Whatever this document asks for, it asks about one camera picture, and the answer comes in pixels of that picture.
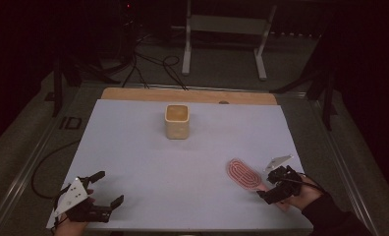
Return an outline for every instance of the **gray floor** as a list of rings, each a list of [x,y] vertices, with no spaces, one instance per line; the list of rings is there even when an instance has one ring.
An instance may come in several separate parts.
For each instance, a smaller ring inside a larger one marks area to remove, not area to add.
[[[169,55],[183,58],[183,44],[155,44],[147,40],[138,52],[163,59]],[[180,75],[190,89],[241,89],[266,92],[297,79],[316,41],[300,37],[270,37],[263,60],[268,80],[257,78],[252,45],[235,43],[194,42],[191,74]],[[153,88],[178,89],[164,69],[138,59],[138,67]],[[112,76],[123,81],[131,68]],[[0,235],[51,235],[45,229],[52,202],[39,198],[31,190],[28,173],[51,151],[81,138],[92,107],[106,87],[90,75],[80,88],[65,89],[65,106],[52,118],[52,103],[44,101],[52,90],[51,75],[43,81],[42,91],[20,114],[0,139]],[[127,87],[140,87],[139,74],[133,73]],[[286,115],[304,170],[317,179],[334,197],[340,208],[355,212],[377,235],[389,235],[389,188],[375,164],[366,144],[341,100],[335,92],[337,111],[332,119],[332,132],[320,123],[317,102],[303,98],[308,85],[277,96]],[[78,130],[59,129],[63,117],[83,119]],[[36,174],[36,187],[45,195],[58,192],[64,181],[77,145],[53,153]],[[108,232],[86,232],[86,235],[108,235]],[[178,235],[182,233],[129,232],[130,235]],[[202,232],[201,234],[218,234]],[[307,235],[308,231],[219,233],[221,235]]]

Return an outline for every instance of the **cup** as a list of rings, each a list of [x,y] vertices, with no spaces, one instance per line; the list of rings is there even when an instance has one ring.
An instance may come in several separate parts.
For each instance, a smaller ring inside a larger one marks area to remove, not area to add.
[[[185,140],[189,136],[190,109],[187,105],[170,104],[165,111],[166,137]]]

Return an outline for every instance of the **white metal stand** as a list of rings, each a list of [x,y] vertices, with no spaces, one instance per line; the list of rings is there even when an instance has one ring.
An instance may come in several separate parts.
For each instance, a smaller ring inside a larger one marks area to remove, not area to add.
[[[190,73],[192,56],[191,32],[192,30],[198,30],[261,35],[262,41],[259,44],[259,47],[253,51],[253,55],[255,57],[259,79],[262,81],[267,79],[264,63],[262,61],[262,51],[269,36],[271,22],[274,18],[277,6],[273,6],[271,8],[270,15],[266,21],[261,19],[192,15],[191,7],[192,0],[188,0],[188,11],[186,17],[186,46],[182,69],[183,75],[187,76]]]

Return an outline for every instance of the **table surface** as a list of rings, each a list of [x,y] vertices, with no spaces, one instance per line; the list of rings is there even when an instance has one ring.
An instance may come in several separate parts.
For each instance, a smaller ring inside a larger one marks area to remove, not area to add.
[[[113,211],[109,223],[91,223],[89,229],[311,228],[297,209],[282,212],[269,206],[226,172],[227,163],[239,158],[264,179],[262,169],[271,158],[288,154],[295,158],[287,164],[303,171],[272,94],[107,88],[101,98],[65,184],[78,175],[105,170],[106,176],[91,186],[95,204],[109,205],[122,194],[125,201]],[[230,105],[218,104],[221,101]],[[187,140],[170,141],[163,129],[164,108],[182,102],[191,109],[191,134]]]

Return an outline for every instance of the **dark background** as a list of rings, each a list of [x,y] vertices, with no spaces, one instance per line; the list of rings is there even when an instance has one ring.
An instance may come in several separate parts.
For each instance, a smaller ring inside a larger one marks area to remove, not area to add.
[[[100,40],[117,43],[116,30],[129,17],[135,17],[146,30],[164,39],[170,39],[171,26],[185,24],[186,1],[102,2],[100,5],[101,1],[95,0],[0,1],[0,135],[37,94],[41,80],[52,71],[56,42],[63,42],[78,56],[91,61],[97,60],[93,50],[99,50],[99,55],[105,52],[108,57],[112,54],[109,48],[100,46]],[[121,15],[118,6],[128,2],[133,4],[133,9]],[[194,12],[236,17],[262,16],[259,11],[268,8],[251,8],[248,4],[240,7],[240,2],[245,1],[235,0],[226,1],[228,7],[224,8],[219,7],[224,1],[194,2]],[[249,1],[249,4],[262,2]],[[90,16],[83,14],[83,3]],[[354,3],[337,8],[339,14],[335,15],[333,24],[324,26],[326,32],[310,61],[322,65],[332,63],[330,59],[334,58],[335,88],[342,93],[389,183],[389,1]],[[307,11],[305,7],[294,9],[298,14]],[[303,28],[305,22],[286,23],[276,16],[273,25],[308,33]]]

